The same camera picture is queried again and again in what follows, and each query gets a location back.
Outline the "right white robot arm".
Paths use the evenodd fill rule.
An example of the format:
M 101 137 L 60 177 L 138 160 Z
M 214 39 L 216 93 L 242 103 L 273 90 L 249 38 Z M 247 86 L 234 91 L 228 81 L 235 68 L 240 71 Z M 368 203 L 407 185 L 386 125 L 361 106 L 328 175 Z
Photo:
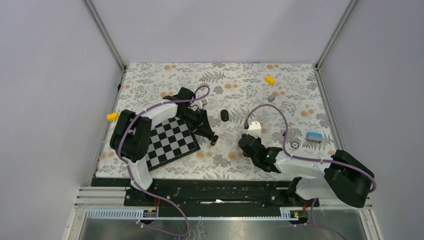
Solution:
M 259 137 L 250 134 L 243 134 L 238 146 L 263 171 L 295 176 L 286 193 L 293 206 L 318 198 L 363 208 L 376 189 L 374 174 L 344 150 L 337 150 L 330 159 L 297 156 L 281 147 L 265 147 Z

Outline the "black earbud charging case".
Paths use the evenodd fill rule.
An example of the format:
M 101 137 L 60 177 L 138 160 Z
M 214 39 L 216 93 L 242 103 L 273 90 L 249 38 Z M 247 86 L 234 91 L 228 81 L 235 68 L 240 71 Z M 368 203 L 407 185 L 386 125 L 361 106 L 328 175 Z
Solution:
M 218 135 L 214 135 L 211 139 L 210 139 L 210 145 L 211 146 L 215 146 L 217 144 L 217 141 L 219 139 Z

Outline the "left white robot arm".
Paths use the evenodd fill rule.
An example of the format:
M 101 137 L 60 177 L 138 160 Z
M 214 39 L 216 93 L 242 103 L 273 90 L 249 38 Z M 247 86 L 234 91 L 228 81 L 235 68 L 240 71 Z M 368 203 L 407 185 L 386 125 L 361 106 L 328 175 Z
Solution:
M 144 206 L 152 204 L 155 192 L 151 188 L 153 178 L 148 169 L 145 156 L 151 141 L 151 131 L 165 120 L 177 117 L 188 124 L 189 131 L 207 138 L 214 146 L 218 135 L 212 130 L 207 111 L 199 107 L 191 109 L 193 102 L 202 100 L 201 96 L 188 88 L 181 87 L 176 95 L 167 95 L 162 100 L 140 113 L 125 109 L 118 117 L 112 132 L 109 146 L 124 162 L 130 177 L 130 184 L 137 189 L 136 199 Z

